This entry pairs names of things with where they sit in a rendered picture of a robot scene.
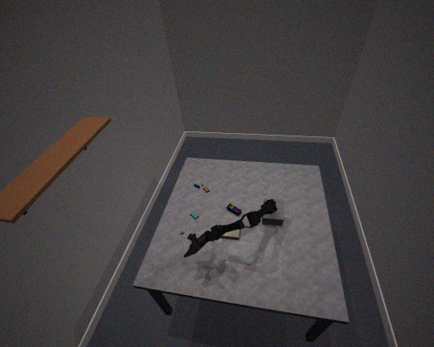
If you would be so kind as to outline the beige shallow tray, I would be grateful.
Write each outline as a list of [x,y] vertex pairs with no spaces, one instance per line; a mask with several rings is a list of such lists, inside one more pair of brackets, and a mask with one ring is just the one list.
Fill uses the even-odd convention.
[[224,235],[222,235],[221,238],[224,239],[232,239],[232,240],[239,240],[239,236],[240,236],[240,230],[234,230],[234,231],[230,231],[225,233]]

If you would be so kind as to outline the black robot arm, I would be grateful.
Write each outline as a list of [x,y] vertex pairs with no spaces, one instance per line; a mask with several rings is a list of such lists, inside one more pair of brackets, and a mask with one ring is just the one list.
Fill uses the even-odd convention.
[[[260,206],[261,209],[259,211],[246,213],[239,221],[236,221],[236,222],[231,223],[229,225],[213,226],[211,228],[212,231],[204,232],[202,234],[202,237],[207,242],[208,241],[215,241],[215,240],[219,240],[222,237],[222,235],[224,235],[227,232],[238,230],[238,229],[241,230],[243,228],[252,228],[254,226],[258,226],[260,223],[260,218],[262,216],[264,216],[265,214],[273,214],[274,212],[278,211],[275,203],[276,202],[274,202],[273,199],[268,200],[262,206]],[[245,218],[245,216],[247,216],[247,218],[248,218],[248,221],[251,225],[250,227],[244,226],[244,224],[243,224],[242,220]],[[198,241],[196,234],[190,234],[187,239],[191,240],[192,242],[194,240]]]

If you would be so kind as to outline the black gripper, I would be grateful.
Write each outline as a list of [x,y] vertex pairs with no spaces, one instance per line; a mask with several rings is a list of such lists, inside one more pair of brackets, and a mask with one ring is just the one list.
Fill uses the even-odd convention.
[[199,236],[198,241],[194,240],[191,243],[188,252],[184,255],[184,258],[196,254],[206,243],[207,241],[202,236]]

